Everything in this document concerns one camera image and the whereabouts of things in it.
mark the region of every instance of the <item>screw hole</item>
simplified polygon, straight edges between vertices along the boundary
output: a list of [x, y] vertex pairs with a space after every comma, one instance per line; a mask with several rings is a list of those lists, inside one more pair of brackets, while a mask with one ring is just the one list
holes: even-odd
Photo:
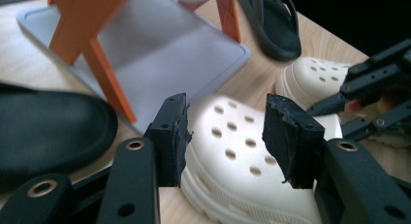
[[136, 142], [131, 142], [126, 145], [126, 148], [129, 150], [139, 150], [144, 146], [144, 142], [141, 141], [136, 141]]
[[118, 209], [117, 213], [122, 217], [130, 216], [134, 212], [134, 209], [135, 207], [133, 204], [125, 204]]
[[384, 126], [385, 121], [384, 121], [384, 119], [377, 119], [376, 124], [379, 125], [379, 126]]
[[338, 146], [339, 148], [343, 149], [343, 150], [346, 150], [346, 151], [357, 151], [357, 150], [358, 150], [358, 148], [357, 148], [356, 145], [354, 145], [354, 144], [349, 144], [349, 143], [346, 143], [346, 142], [339, 142], [339, 143], [337, 144], [337, 146]]
[[33, 185], [28, 191], [27, 196], [31, 198], [38, 198], [50, 193], [57, 186], [57, 181], [54, 179], [47, 179]]

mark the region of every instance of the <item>flip-flop strap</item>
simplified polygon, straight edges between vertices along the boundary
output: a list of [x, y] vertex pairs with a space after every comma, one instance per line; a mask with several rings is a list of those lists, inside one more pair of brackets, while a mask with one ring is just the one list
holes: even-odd
[[264, 22], [264, 1], [263, 0], [251, 0], [253, 2], [253, 11], [255, 18], [259, 23]]
[[[296, 29], [296, 32], [299, 32], [299, 20], [297, 18], [297, 12], [296, 12], [296, 8], [294, 7], [293, 1], [292, 0], [281, 0], [281, 2], [283, 2], [284, 4], [287, 5], [288, 10], [290, 12], [290, 16], [292, 19], [291, 24], [293, 25], [293, 27]], [[264, 0], [252, 0], [253, 3], [253, 11], [254, 11], [254, 15], [255, 18], [257, 18], [257, 20], [260, 23], [264, 22]]]
[[285, 3], [288, 7], [288, 10], [290, 11], [293, 27], [296, 29], [296, 32], [299, 32], [299, 19], [297, 17], [297, 11], [296, 7], [294, 7], [294, 3], [292, 0], [281, 0], [283, 3]]

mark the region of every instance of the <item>black slipper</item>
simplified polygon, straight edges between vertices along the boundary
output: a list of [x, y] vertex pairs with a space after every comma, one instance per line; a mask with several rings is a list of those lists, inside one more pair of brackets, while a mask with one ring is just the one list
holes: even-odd
[[263, 52], [280, 61], [301, 55], [299, 22], [291, 0], [238, 0]]
[[111, 146], [117, 125], [96, 97], [0, 82], [0, 183], [85, 166]]

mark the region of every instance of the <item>orange chair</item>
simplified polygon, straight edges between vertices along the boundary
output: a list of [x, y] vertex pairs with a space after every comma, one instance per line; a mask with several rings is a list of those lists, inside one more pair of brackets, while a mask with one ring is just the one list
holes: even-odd
[[[207, 0], [178, 2], [194, 11]], [[49, 48], [63, 61], [73, 65], [83, 54], [108, 102], [130, 122], [137, 118], [121, 89], [97, 35], [121, 10], [127, 0], [48, 0], [60, 12], [60, 20]], [[235, 0], [216, 0], [222, 31], [240, 42]]]

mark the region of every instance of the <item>toy chair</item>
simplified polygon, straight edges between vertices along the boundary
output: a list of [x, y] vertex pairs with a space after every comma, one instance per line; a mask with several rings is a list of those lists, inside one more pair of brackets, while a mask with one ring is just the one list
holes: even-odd
[[[194, 11], [208, 0], [178, 0]], [[48, 0], [61, 14], [49, 48], [64, 62], [73, 65], [83, 54], [107, 101], [130, 122], [137, 122], [110, 62], [100, 46], [99, 32], [121, 10], [127, 0]], [[235, 0], [216, 0], [222, 31], [240, 42]]]

